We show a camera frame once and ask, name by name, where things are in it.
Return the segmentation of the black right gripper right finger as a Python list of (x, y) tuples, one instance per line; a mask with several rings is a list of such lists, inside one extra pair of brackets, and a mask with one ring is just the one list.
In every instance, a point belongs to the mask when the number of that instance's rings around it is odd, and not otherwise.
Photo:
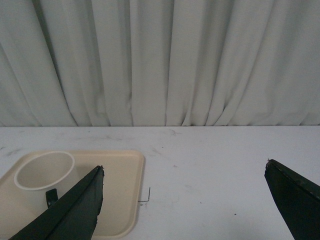
[(320, 238), (320, 186), (270, 159), (264, 177), (272, 198), (295, 240)]

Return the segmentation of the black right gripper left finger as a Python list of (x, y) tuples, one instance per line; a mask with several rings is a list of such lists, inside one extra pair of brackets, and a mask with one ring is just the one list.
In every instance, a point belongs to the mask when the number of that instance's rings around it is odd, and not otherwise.
[(12, 240), (90, 240), (103, 204), (104, 168), (96, 166)]

